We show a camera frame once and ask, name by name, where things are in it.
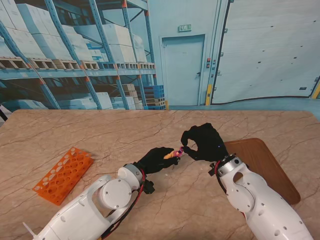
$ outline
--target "wooden cutting board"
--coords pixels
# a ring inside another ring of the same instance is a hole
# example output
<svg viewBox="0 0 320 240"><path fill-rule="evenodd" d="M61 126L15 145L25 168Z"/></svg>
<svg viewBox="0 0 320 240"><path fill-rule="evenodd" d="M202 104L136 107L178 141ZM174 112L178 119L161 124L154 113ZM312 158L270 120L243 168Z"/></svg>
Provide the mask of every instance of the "wooden cutting board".
<svg viewBox="0 0 320 240"><path fill-rule="evenodd" d="M224 143L229 154L236 155L249 170L261 175L268 186L280 194L290 205L300 202L301 197L283 171L267 145L259 138L248 138Z"/></svg>

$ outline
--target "tabletop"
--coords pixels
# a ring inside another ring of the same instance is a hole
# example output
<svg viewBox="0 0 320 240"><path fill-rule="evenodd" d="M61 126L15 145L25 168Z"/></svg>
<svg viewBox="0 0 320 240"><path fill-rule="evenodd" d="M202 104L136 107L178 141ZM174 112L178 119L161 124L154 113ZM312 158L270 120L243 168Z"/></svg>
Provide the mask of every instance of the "tabletop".
<svg viewBox="0 0 320 240"><path fill-rule="evenodd" d="M222 139L260 138L301 195L294 209L320 239L320 123L304 111L18 110L0 127L0 239L30 240L66 203L102 175L116 176L155 147L181 146L193 125L211 123ZM94 163L61 206L32 188L71 147ZM243 216L228 202L206 161L187 155L148 176L142 194L108 239L251 240Z"/></svg>

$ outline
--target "door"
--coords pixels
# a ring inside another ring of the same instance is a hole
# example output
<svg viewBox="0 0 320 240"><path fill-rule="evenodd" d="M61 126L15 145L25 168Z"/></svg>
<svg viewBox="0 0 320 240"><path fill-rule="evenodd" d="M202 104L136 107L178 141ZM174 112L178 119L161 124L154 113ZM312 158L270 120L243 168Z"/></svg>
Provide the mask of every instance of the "door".
<svg viewBox="0 0 320 240"><path fill-rule="evenodd" d="M205 35L163 38L169 105L198 105L204 41Z"/></svg>

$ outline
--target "black cable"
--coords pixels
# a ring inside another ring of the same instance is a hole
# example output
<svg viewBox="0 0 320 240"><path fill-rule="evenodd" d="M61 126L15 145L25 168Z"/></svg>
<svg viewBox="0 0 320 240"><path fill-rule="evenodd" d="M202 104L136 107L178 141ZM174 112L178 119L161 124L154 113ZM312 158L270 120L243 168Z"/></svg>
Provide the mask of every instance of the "black cable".
<svg viewBox="0 0 320 240"><path fill-rule="evenodd" d="M0 117L3 119L3 121L8 120L7 116L4 114L4 112L1 109L0 109Z"/></svg>

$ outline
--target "black glove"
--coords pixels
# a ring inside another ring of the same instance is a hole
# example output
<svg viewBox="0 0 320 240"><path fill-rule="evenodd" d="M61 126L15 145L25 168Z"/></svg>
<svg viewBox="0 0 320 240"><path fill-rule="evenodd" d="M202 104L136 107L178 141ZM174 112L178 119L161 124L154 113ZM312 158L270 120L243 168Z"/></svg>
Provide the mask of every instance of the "black glove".
<svg viewBox="0 0 320 240"><path fill-rule="evenodd" d="M190 149L188 139L195 141L198 150ZM211 123L201 126L192 126L189 131L184 131L181 137L183 150L194 160L206 160L208 162L219 161L228 155L228 151L217 130Z"/></svg>
<svg viewBox="0 0 320 240"><path fill-rule="evenodd" d="M145 174L153 174L166 169L171 165L178 165L179 157L164 159L164 156L171 153L174 149L168 147L156 147L151 149L140 161L133 164L142 169Z"/></svg>

